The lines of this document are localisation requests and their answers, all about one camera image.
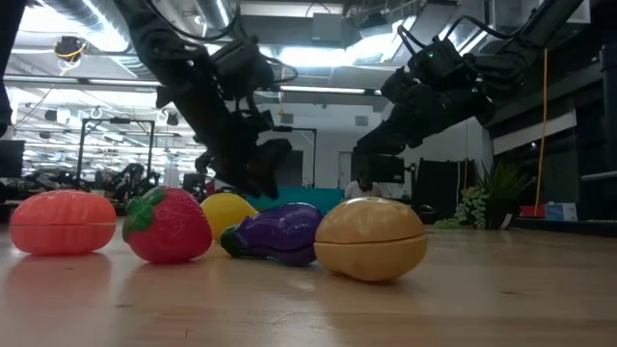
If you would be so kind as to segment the person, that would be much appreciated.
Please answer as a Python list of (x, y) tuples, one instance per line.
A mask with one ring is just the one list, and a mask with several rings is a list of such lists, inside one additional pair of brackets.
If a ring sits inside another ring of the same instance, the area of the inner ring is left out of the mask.
[(344, 198), (346, 200), (365, 197), (382, 198), (383, 196), (384, 193), (381, 187), (367, 177), (359, 177), (349, 182), (344, 192)]

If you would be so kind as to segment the black computer monitor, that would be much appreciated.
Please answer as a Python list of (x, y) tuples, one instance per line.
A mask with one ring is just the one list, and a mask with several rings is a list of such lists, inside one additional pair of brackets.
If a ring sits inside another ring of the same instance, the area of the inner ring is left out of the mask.
[(0, 178), (21, 177), (24, 150), (24, 141), (0, 140)]

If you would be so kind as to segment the green potted artificial plant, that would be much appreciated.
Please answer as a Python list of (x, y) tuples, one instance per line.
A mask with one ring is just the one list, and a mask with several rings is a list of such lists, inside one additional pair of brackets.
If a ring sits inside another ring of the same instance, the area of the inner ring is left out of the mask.
[(452, 217), (438, 220), (434, 227), (457, 229), (507, 229), (520, 215), (523, 192), (537, 182), (515, 164), (499, 162), (490, 170), (483, 167), (483, 176), (475, 186), (461, 191)]

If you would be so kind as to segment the teal plastic container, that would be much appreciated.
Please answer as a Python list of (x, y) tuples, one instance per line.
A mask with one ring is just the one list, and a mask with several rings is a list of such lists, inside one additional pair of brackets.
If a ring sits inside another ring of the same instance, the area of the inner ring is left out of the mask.
[(336, 207), (344, 198), (344, 191), (337, 188), (285, 187), (279, 188), (279, 197), (275, 200), (262, 196), (247, 196), (247, 202), (257, 211), (283, 204), (303, 202), (317, 208), (323, 215)]

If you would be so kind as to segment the black metal rig frame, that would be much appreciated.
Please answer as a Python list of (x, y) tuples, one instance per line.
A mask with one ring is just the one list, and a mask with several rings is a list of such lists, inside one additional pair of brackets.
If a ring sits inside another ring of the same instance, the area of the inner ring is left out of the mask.
[(291, 132), (310, 132), (312, 134), (312, 182), (309, 185), (311, 188), (316, 187), (316, 157), (317, 157), (317, 134), (316, 128), (293, 127), (288, 125), (276, 125), (272, 129), (274, 132), (291, 133)]
[(159, 183), (159, 178), (155, 174), (152, 169), (152, 156), (153, 156), (153, 145), (154, 145), (154, 130), (155, 130), (155, 121), (154, 120), (133, 120), (130, 118), (122, 118), (122, 117), (112, 117), (109, 119), (95, 119), (95, 118), (83, 118), (82, 125), (80, 129), (80, 141), (78, 146), (78, 159), (77, 159), (77, 167), (76, 167), (76, 177), (73, 180), (72, 187), (76, 190), (80, 191), (89, 191), (89, 188), (84, 188), (82, 186), (82, 166), (83, 166), (83, 156), (85, 149), (85, 140), (92, 133), (97, 132), (97, 128), (103, 123), (109, 122), (110, 124), (124, 124), (129, 125), (131, 123), (142, 124), (143, 126), (149, 125), (149, 130), (144, 130), (141, 133), (135, 132), (130, 133), (126, 131), (119, 130), (118, 133), (123, 136), (148, 136), (148, 161), (147, 161), (147, 171), (145, 173), (144, 179), (137, 184), (139, 188), (151, 188), (156, 186)]

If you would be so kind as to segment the tan toy potato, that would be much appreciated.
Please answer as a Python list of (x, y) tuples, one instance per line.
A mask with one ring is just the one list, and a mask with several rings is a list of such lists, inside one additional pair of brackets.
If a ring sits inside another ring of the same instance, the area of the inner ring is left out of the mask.
[(382, 198), (346, 200), (320, 223), (313, 247), (326, 270), (355, 280), (391, 281), (423, 260), (428, 239), (407, 204)]

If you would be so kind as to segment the white ceiling box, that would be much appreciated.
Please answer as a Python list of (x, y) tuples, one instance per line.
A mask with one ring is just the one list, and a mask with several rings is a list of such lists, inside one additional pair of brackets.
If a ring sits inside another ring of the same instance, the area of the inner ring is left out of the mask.
[(343, 17), (335, 13), (315, 13), (312, 16), (311, 39), (319, 42), (341, 42)]

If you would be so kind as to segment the black round background object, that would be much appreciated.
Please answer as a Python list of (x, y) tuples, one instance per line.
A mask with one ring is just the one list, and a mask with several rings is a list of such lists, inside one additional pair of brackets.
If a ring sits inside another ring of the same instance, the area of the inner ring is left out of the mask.
[(420, 205), (416, 214), (425, 225), (433, 225), (440, 219), (438, 210), (427, 204)]

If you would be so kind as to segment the purple toy eggplant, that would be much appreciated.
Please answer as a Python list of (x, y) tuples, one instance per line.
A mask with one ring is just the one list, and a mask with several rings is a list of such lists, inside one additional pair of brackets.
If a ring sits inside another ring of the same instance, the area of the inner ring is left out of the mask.
[(307, 266), (316, 259), (313, 243), (322, 219), (322, 213), (310, 204), (283, 204), (228, 227), (220, 244), (233, 257), (271, 258), (286, 266)]

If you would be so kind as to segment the large red toy strawberry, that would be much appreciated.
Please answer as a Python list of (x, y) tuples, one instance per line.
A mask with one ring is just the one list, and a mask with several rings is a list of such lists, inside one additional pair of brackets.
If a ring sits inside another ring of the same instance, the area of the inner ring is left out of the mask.
[(122, 239), (135, 255), (154, 264), (190, 261), (212, 244), (211, 227), (188, 192), (154, 187), (125, 207)]

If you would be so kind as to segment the orange plastic toy orange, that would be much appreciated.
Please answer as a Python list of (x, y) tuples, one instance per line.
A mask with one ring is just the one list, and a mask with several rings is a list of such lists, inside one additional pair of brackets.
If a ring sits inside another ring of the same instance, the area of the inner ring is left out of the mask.
[(55, 190), (23, 201), (11, 216), (9, 231), (13, 244), (27, 254), (81, 255), (106, 246), (116, 225), (115, 208), (104, 197)]

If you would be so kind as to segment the silver ceiling duct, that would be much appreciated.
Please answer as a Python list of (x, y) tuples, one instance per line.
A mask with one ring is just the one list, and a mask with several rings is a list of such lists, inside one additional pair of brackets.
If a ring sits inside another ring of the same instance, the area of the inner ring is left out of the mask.
[(197, 10), (208, 29), (225, 29), (232, 15), (227, 0), (195, 0)]

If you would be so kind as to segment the black wall television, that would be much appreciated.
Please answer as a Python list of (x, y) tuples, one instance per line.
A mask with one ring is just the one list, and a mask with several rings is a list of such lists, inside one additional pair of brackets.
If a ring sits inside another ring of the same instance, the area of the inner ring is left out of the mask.
[(374, 182), (404, 183), (405, 162), (396, 156), (375, 155), (367, 159), (369, 175)]

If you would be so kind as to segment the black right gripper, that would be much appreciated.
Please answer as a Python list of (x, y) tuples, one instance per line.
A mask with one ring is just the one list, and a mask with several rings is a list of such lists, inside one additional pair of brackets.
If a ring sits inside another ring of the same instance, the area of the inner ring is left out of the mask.
[(390, 115), (357, 141), (355, 153), (397, 155), (461, 121), (475, 118), (486, 125), (495, 115), (495, 105), (477, 87), (439, 91), (402, 68), (386, 80), (381, 93), (393, 104)]

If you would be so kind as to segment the yellow toy lemon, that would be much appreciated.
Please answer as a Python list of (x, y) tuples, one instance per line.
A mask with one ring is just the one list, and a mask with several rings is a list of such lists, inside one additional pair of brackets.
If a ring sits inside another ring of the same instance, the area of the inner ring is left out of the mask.
[(201, 209), (216, 241), (228, 227), (239, 225), (245, 218), (258, 214), (244, 198), (232, 193), (217, 193), (206, 198), (201, 203)]

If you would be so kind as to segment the long ceiling light bar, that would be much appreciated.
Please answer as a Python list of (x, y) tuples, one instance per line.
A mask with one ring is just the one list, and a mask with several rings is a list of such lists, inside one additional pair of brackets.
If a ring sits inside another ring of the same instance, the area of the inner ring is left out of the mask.
[(289, 92), (289, 93), (331, 93), (331, 94), (382, 96), (382, 93), (379, 90), (362, 89), (362, 88), (280, 85), (276, 87), (276, 90), (279, 92)]

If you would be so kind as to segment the blue cardboard box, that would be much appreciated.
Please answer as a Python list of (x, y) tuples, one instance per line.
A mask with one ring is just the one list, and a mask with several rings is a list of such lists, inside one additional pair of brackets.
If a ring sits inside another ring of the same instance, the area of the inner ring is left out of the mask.
[(549, 221), (577, 222), (577, 205), (574, 202), (549, 202), (545, 205)]

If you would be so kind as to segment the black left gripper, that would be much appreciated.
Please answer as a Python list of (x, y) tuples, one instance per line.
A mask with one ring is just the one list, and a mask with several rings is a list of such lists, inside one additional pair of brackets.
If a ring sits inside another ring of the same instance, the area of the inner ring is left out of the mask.
[[(261, 132), (273, 127), (271, 112), (236, 110), (211, 122), (194, 140), (206, 147), (195, 160), (198, 173), (211, 169), (215, 178), (243, 193), (271, 199), (279, 197), (277, 167), (292, 150), (287, 139), (271, 139), (257, 146)], [(255, 156), (255, 184), (249, 177), (249, 161)]]

